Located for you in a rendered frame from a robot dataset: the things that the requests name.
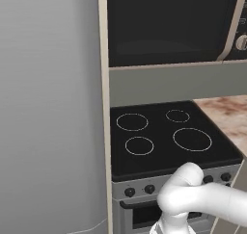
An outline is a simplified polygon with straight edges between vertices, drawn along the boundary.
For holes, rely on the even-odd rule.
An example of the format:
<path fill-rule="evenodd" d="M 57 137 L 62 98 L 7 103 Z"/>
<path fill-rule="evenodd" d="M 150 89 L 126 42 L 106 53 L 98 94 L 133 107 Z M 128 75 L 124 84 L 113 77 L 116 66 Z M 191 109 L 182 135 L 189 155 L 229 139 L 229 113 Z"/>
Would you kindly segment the black hob stove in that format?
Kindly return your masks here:
<path fill-rule="evenodd" d="M 193 101 L 114 107 L 110 110 L 113 220 L 117 204 L 156 200 L 181 165 L 192 162 L 213 182 L 231 186 L 240 150 Z M 225 182 L 221 175 L 232 177 Z M 147 185 L 155 191 L 145 192 Z M 124 194 L 134 188 L 135 195 Z"/>

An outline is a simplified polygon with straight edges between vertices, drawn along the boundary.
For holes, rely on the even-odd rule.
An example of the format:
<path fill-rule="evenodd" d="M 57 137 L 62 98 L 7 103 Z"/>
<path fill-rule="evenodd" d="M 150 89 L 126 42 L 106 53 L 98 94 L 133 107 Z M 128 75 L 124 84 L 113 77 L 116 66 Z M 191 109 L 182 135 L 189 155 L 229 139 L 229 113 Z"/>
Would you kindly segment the black microwave oven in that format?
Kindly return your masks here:
<path fill-rule="evenodd" d="M 107 0 L 109 65 L 216 62 L 233 19 L 236 0 Z M 225 60 L 247 60 L 236 40 L 247 35 L 244 2 Z"/>

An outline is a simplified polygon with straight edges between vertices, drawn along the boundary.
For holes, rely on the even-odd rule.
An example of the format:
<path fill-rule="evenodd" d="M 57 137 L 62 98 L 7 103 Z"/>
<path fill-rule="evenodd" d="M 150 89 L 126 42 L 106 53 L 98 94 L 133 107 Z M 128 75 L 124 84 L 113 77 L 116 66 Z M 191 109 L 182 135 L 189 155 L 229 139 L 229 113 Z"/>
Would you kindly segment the grey fridge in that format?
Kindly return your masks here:
<path fill-rule="evenodd" d="M 97 0 L 0 0 L 0 234 L 107 234 Z"/>

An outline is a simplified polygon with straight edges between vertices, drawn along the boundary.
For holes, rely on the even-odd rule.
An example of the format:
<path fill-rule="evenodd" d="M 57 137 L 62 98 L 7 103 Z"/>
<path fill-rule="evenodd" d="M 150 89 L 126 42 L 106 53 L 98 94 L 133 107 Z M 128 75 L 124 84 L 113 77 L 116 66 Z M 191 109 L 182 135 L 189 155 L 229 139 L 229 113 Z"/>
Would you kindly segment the beige cupboard side panel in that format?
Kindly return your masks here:
<path fill-rule="evenodd" d="M 109 63 L 108 63 L 107 0 L 98 0 L 98 17 L 99 17 L 99 36 L 100 36 L 104 151 L 105 151 L 106 191 L 107 191 L 107 221 L 108 221 L 108 234 L 114 234 L 113 214 L 112 214 L 110 85 L 109 85 Z"/>

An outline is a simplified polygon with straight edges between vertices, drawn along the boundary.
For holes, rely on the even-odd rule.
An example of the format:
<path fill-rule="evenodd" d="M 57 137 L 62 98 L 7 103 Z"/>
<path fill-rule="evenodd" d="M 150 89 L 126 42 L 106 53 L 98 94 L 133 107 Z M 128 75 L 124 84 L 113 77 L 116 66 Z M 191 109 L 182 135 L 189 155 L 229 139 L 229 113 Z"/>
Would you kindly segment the oven door with dark window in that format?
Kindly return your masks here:
<path fill-rule="evenodd" d="M 135 209 L 124 209 L 120 203 L 114 214 L 114 234 L 149 234 L 151 227 L 160 219 L 162 211 L 158 205 Z M 202 212 L 190 212 L 189 225 L 197 234 L 209 234 L 215 218 Z"/>

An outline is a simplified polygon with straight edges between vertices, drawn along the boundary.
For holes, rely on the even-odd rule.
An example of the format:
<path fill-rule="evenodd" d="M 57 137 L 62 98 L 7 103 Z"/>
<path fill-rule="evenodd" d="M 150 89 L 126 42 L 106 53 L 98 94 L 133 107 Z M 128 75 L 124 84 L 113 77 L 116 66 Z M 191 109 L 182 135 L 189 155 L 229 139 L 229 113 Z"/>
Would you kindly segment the silver microwave dial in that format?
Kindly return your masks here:
<path fill-rule="evenodd" d="M 235 47 L 238 50 L 246 50 L 247 49 L 247 35 L 242 35 L 240 36 L 236 42 L 235 42 Z"/>

